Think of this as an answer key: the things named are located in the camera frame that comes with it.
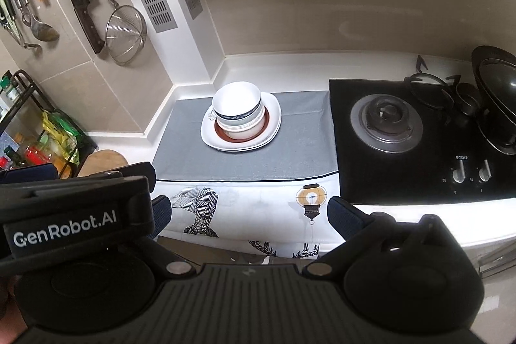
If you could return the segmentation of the person's hand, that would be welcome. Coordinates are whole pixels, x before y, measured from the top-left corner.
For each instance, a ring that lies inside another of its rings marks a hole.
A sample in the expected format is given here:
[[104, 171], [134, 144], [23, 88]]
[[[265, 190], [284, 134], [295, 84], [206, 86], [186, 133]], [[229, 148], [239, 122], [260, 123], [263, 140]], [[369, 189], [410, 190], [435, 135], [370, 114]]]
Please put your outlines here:
[[13, 343], [26, 329], [27, 325], [18, 309], [14, 296], [14, 286], [18, 276], [1, 278], [1, 315], [0, 343]]

